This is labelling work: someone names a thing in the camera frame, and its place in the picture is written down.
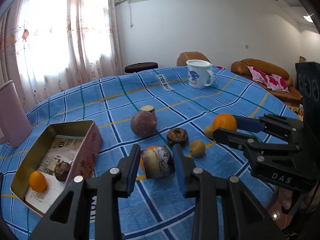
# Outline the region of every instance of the label sticker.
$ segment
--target label sticker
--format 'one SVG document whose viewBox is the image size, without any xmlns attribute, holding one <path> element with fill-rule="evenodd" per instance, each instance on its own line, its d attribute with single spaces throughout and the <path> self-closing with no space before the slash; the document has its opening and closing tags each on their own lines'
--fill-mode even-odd
<svg viewBox="0 0 320 240">
<path fill-rule="evenodd" d="M 2 138 L 2 137 L 4 137 L 4 134 L 3 134 L 1 127 L 0 127 L 0 138 Z"/>
<path fill-rule="evenodd" d="M 90 223 L 96 221 L 97 196 L 92 197 L 90 208 Z"/>
<path fill-rule="evenodd" d="M 167 81 L 167 78 L 165 77 L 165 75 L 156 75 L 156 77 L 164 90 L 166 91 L 173 90 L 173 87 L 170 86 L 170 83 Z"/>
</svg>

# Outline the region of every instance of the blue checkered tablecloth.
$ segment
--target blue checkered tablecloth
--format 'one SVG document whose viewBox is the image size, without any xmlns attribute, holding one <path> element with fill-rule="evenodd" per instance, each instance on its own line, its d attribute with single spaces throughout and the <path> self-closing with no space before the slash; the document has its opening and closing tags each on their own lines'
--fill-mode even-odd
<svg viewBox="0 0 320 240">
<path fill-rule="evenodd" d="M 217 114 L 262 116 L 264 113 L 296 118 L 280 100 L 259 85 L 226 70 L 212 67 L 218 75 L 212 87 L 194 89 L 188 84 L 186 67 L 143 71 L 131 75 L 99 79 L 69 89 L 45 100 L 27 116 L 33 125 L 31 135 L 17 148 L 0 145 L 0 172 L 4 173 L 2 212 L 10 229 L 20 239 L 27 239 L 40 217 L 29 210 L 10 191 L 10 184 L 21 161 L 47 125 L 56 122 L 92 119 L 103 137 L 95 165 L 94 176 L 117 165 L 127 156 L 133 144 L 142 149 L 151 145 L 165 145 L 168 130 L 182 127 L 189 140 L 200 139 L 207 145 L 206 156 L 195 159 L 197 166 L 212 175 L 227 178 L 236 175 L 267 205 L 273 186 L 253 178 L 250 166 L 241 151 L 214 144 L 204 135 L 205 126 Z M 165 90 L 156 75 L 166 77 L 173 90 Z M 158 134 L 138 138 L 130 129 L 130 119 L 143 105 L 153 105 L 158 119 Z M 255 134 L 263 142 L 280 143 L 263 132 Z M 134 192 L 128 199 L 119 199 L 122 232 L 125 239 L 191 239 L 194 199 L 184 199 L 175 175 L 161 179 L 144 179 L 138 171 Z M 223 239 L 221 201 L 220 239 Z M 94 239 L 94 221 L 90 239 Z"/>
</svg>

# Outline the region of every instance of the dark stool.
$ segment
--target dark stool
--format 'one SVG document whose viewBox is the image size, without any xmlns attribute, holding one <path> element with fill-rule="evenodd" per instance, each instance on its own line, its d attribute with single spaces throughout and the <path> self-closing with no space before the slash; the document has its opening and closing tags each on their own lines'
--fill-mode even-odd
<svg viewBox="0 0 320 240">
<path fill-rule="evenodd" d="M 155 62 L 143 62 L 143 63 L 137 63 L 137 64 L 132 64 L 129 66 L 126 66 L 124 68 L 124 72 L 126 73 L 135 73 L 135 72 L 140 72 L 142 70 L 148 70 L 148 69 L 154 69 L 158 68 L 158 64 Z"/>
</svg>

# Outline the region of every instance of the white mug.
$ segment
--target white mug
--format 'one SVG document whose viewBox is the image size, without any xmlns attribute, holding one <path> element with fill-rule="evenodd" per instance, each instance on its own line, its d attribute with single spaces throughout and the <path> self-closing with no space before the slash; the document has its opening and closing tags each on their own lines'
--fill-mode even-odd
<svg viewBox="0 0 320 240">
<path fill-rule="evenodd" d="M 188 77 L 189 85 L 194 88 L 204 88 L 212 85 L 215 80 L 213 72 L 210 67 L 213 66 L 210 62 L 191 59 L 187 61 L 188 66 Z"/>
</svg>

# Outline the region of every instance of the white sheer curtain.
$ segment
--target white sheer curtain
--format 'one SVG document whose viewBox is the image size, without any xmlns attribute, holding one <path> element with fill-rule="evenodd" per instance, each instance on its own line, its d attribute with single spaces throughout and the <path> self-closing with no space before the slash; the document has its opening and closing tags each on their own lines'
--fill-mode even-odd
<svg viewBox="0 0 320 240">
<path fill-rule="evenodd" d="M 49 96 L 124 73 L 114 0 L 21 0 L 15 52 L 29 110 Z"/>
<path fill-rule="evenodd" d="M 25 94 L 20 80 L 15 50 L 16 17 L 20 1 L 15 0 L 0 21 L 0 86 L 13 80 L 18 97 L 23 103 Z"/>
</svg>

